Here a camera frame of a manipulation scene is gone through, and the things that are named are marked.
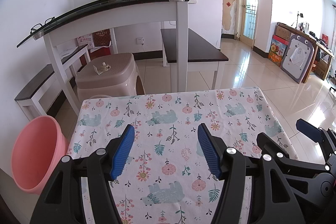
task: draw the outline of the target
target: floral tablecloth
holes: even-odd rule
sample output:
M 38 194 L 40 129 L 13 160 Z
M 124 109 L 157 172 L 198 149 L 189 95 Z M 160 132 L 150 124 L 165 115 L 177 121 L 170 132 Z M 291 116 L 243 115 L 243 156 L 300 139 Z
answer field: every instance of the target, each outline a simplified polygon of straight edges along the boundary
M 295 150 L 259 88 L 152 94 L 83 102 L 68 154 L 87 157 L 120 136 L 127 124 L 135 141 L 122 175 L 110 183 L 124 224 L 210 223 L 223 182 L 209 171 L 197 140 L 205 123 L 211 134 L 244 155 L 260 157 L 265 132 L 292 159 Z M 82 178 L 87 223 L 94 223 Z M 251 178 L 246 177 L 241 223 L 247 222 Z

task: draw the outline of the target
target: black-framed eyeglasses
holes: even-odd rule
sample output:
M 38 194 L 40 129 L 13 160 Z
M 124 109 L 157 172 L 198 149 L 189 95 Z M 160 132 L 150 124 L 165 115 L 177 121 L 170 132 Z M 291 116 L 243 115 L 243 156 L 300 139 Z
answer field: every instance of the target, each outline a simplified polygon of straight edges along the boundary
M 48 18 L 48 19 L 44 22 L 44 25 L 47 24 L 47 23 L 49 23 L 50 21 L 52 21 L 52 20 L 54 20 L 54 19 L 55 19 L 55 17 Z M 41 23 L 38 23 L 38 24 L 34 25 L 34 26 L 30 29 L 30 34 L 32 34 L 33 32 L 37 31 L 39 28 L 41 28 L 41 27 L 44 26 L 44 25 L 42 25 Z

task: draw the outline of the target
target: tiled floor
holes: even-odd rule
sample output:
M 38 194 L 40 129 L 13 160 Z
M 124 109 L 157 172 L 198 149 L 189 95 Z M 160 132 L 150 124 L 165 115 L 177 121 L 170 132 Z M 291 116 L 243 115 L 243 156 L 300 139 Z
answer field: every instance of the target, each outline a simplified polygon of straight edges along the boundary
M 334 94 L 329 92 L 328 82 L 311 75 L 306 84 L 298 84 L 270 60 L 262 58 L 239 41 L 222 39 L 221 51 L 230 60 L 225 66 L 221 88 L 260 87 L 300 160 L 324 163 L 320 146 L 300 133 L 295 123 L 303 118 L 316 127 L 336 130 L 336 102 Z M 162 59 L 136 62 L 147 94 L 170 92 L 169 67 L 162 66 Z M 187 91 L 209 90 L 213 73 L 188 72 Z M 70 140 L 77 117 L 67 101 L 56 120 Z M 21 223 L 29 223 L 37 196 L 20 191 L 2 171 L 0 193 Z

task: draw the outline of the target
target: pink bucket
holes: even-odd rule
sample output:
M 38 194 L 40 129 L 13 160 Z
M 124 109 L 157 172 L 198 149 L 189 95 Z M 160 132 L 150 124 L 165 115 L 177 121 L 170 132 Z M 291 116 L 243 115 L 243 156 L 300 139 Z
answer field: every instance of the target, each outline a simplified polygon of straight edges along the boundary
M 20 132 L 12 151 L 13 179 L 23 191 L 40 195 L 69 143 L 57 121 L 39 116 Z

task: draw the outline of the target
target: power socket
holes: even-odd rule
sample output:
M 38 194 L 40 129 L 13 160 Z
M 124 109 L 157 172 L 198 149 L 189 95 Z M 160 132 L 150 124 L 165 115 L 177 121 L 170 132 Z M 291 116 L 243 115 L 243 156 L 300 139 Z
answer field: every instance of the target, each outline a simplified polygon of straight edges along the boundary
M 143 37 L 138 37 L 138 38 L 136 39 L 136 43 L 139 44 L 139 45 L 143 45 L 143 44 L 144 44 L 144 39 L 143 39 Z

